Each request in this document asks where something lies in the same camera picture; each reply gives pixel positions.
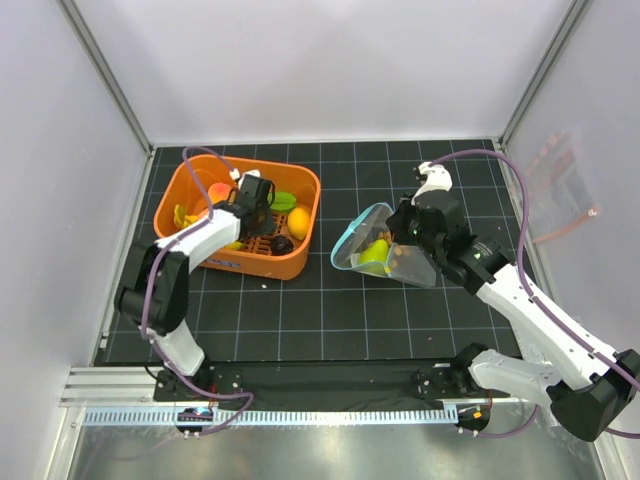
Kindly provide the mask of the brown longan bunch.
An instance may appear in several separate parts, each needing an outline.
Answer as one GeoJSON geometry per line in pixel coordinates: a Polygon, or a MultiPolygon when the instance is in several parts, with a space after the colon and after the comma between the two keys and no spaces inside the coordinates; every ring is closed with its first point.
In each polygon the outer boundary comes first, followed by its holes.
{"type": "Polygon", "coordinates": [[[390,268],[396,268],[401,261],[407,260],[411,253],[408,246],[395,243],[393,235],[389,231],[380,232],[376,237],[376,242],[380,245],[386,245],[386,261],[390,268]]]}

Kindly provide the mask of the green pear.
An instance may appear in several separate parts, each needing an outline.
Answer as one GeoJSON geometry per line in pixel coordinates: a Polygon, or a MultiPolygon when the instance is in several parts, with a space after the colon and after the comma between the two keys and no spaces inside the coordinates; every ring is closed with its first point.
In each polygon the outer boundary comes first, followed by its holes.
{"type": "Polygon", "coordinates": [[[380,238],[366,247],[359,256],[360,265],[366,263],[377,262],[385,264],[388,259],[391,244],[384,238],[380,238]]]}

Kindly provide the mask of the yellow banana bunch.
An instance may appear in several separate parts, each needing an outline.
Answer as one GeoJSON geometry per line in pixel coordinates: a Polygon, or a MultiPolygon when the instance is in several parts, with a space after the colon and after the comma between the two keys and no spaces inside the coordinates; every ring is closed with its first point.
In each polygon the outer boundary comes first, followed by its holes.
{"type": "MultiPolygon", "coordinates": [[[[187,228],[188,226],[194,224],[195,222],[197,222],[198,220],[200,220],[202,218],[202,215],[186,215],[183,219],[183,228],[187,228]]],[[[225,249],[228,250],[233,250],[233,251],[238,251],[240,250],[242,247],[244,246],[244,243],[242,241],[234,241],[230,244],[227,244],[224,246],[225,249]]]]}

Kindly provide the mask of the clear zip top bag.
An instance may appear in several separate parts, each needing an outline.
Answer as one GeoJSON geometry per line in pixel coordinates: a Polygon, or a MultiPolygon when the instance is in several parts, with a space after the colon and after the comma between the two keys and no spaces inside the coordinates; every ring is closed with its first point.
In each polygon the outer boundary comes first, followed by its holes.
{"type": "Polygon", "coordinates": [[[422,251],[392,238],[386,224],[392,213],[384,202],[367,207],[335,243],[330,255],[333,267],[421,288],[433,287],[436,271],[422,251]]]}

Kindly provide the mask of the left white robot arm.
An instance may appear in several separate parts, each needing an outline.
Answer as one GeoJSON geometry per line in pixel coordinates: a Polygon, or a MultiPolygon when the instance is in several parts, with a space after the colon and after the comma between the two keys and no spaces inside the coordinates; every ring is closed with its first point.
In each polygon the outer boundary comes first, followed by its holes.
{"type": "Polygon", "coordinates": [[[186,321],[191,273],[214,253],[235,241],[275,230],[273,182],[257,170],[243,174],[230,196],[207,202],[203,217],[178,233],[129,248],[114,298],[114,309],[138,327],[190,400],[208,395],[209,359],[186,321]]]}

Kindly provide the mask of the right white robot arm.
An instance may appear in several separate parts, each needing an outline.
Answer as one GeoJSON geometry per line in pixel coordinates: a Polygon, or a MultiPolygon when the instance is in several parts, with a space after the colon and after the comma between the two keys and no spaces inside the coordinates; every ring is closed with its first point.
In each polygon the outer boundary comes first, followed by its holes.
{"type": "Polygon", "coordinates": [[[462,205],[444,190],[405,195],[387,219],[392,238],[417,247],[450,282],[528,335],[546,358],[531,363],[473,344],[450,372],[463,396],[498,390],[547,408],[569,433],[595,441],[639,390],[639,354],[618,351],[549,297],[499,242],[472,233],[462,205]]]}

